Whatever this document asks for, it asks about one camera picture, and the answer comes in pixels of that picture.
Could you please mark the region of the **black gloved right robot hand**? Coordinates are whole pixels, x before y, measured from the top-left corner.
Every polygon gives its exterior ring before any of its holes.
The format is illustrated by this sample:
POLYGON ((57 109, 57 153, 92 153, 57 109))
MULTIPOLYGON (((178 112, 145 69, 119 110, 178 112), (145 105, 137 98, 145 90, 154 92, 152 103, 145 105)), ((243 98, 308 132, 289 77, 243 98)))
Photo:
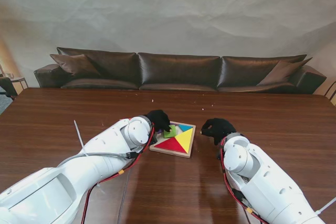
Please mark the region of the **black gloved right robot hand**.
POLYGON ((214 145, 218 145, 224 137, 236 132, 236 129, 229 121, 220 118, 208 119, 201 129, 202 135, 213 138, 214 145))

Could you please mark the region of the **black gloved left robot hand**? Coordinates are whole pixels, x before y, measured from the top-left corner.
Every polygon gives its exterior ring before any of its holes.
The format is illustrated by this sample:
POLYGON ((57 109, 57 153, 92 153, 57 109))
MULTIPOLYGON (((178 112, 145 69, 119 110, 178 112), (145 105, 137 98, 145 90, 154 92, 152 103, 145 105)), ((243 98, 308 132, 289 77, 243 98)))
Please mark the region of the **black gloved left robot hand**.
POLYGON ((170 120, 168 115, 163 110, 152 110, 145 116, 154 125, 155 132, 170 132, 170 120))

